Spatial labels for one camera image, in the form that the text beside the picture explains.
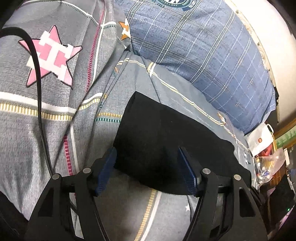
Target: clutter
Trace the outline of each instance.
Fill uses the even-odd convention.
[[[272,149],[272,143],[265,148],[263,151],[261,151],[258,156],[269,156],[271,154],[271,149]]]
[[[290,158],[289,158],[288,150],[285,149],[284,153],[285,153],[285,157],[286,157],[286,166],[289,166],[290,165]]]
[[[269,182],[284,162],[285,154],[283,148],[279,148],[270,156],[259,156],[255,158],[255,171],[258,183]]]

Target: screw head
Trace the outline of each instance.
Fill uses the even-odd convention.
[[[89,167],[86,167],[83,169],[83,173],[87,174],[87,173],[90,173],[91,172],[91,169]]]
[[[235,180],[238,180],[238,181],[242,179],[241,176],[238,174],[235,174],[233,177]]]
[[[204,168],[204,169],[202,170],[202,172],[203,172],[204,174],[210,174],[210,173],[211,173],[211,170],[208,169],[208,168]]]
[[[52,179],[53,179],[53,180],[59,179],[59,174],[58,174],[58,173],[53,174],[53,175],[52,175]]]

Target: white star pattern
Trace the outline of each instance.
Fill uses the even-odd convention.
[[[186,211],[190,211],[189,203],[187,204],[187,206],[185,208],[186,208]]]

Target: black cloth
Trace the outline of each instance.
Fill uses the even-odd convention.
[[[0,3],[0,29],[8,21],[14,11],[20,7],[25,0],[1,1]]]
[[[23,240],[28,221],[0,192],[0,240]]]
[[[239,174],[251,186],[251,173],[238,163],[230,142],[139,92],[126,106],[113,145],[118,156],[115,168],[162,192],[188,194],[177,164],[179,146],[203,168],[219,176]]]
[[[294,197],[295,193],[291,189],[288,177],[285,174],[270,195],[271,224],[274,227],[295,205]]]

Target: white paper bag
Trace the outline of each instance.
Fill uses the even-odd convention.
[[[274,130],[272,129],[270,124],[266,125],[263,122],[260,125],[258,125],[256,129],[253,130],[251,133],[245,135],[244,138],[248,142],[250,151],[253,156],[259,154],[273,142],[273,132]]]

